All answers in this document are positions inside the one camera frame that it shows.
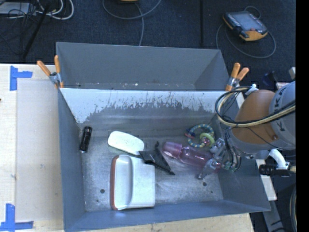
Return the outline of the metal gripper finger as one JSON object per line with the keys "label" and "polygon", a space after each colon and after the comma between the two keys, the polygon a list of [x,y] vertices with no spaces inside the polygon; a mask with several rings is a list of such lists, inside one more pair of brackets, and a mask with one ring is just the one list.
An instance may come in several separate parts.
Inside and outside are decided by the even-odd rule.
{"label": "metal gripper finger", "polygon": [[217,170],[217,164],[218,162],[214,158],[208,160],[197,178],[204,179],[207,175],[214,173]]}
{"label": "metal gripper finger", "polygon": [[224,146],[225,146],[225,141],[224,139],[222,138],[218,138],[215,143],[210,147],[209,151],[212,153],[212,154],[219,154],[222,149],[224,149]]}

